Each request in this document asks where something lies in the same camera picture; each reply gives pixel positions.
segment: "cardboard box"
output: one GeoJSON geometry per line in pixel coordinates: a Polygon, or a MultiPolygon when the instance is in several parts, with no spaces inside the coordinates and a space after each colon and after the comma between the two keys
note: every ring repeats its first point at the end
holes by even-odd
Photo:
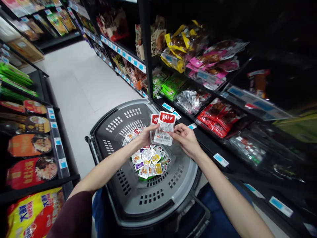
{"type": "Polygon", "coordinates": [[[10,47],[14,48],[32,63],[44,59],[44,55],[24,37],[10,41],[8,42],[8,45],[10,45],[10,47]]]}

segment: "yellow snack bag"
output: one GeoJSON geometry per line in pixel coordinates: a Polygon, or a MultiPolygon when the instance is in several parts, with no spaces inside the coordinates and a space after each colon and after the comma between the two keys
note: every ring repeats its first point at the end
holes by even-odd
{"type": "Polygon", "coordinates": [[[45,237],[64,204],[61,187],[35,193],[8,208],[6,238],[45,237]]]}

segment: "floor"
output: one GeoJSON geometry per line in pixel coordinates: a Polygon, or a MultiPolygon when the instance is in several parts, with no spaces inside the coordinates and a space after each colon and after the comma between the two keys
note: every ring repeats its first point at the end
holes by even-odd
{"type": "MultiPolygon", "coordinates": [[[[84,178],[95,166],[84,137],[109,110],[141,96],[119,78],[85,41],[47,54],[37,66],[50,76],[56,105],[64,122],[59,127],[68,137],[68,141],[63,143],[72,148],[71,159],[77,166],[74,169],[84,178]]],[[[206,182],[203,176],[199,187],[206,182]]],[[[275,237],[288,237],[259,208],[255,209],[275,237]]]]}

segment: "person's left hand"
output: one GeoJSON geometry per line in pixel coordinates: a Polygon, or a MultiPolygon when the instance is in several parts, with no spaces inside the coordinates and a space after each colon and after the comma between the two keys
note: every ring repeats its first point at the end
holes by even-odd
{"type": "Polygon", "coordinates": [[[138,143],[138,146],[141,148],[146,147],[151,144],[150,140],[150,131],[154,131],[159,128],[159,124],[151,125],[143,129],[139,136],[137,136],[133,141],[138,143]]]}

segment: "hand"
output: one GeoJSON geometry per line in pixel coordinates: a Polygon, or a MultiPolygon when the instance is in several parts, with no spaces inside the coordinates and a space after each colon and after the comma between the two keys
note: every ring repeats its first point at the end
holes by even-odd
{"type": "Polygon", "coordinates": [[[196,160],[204,153],[198,144],[195,132],[183,123],[176,125],[174,132],[170,132],[169,134],[174,140],[180,142],[181,148],[193,160],[196,160]]]}
{"type": "Polygon", "coordinates": [[[148,126],[133,140],[138,143],[139,149],[151,144],[150,131],[155,131],[157,128],[159,128],[159,124],[148,126]]]}

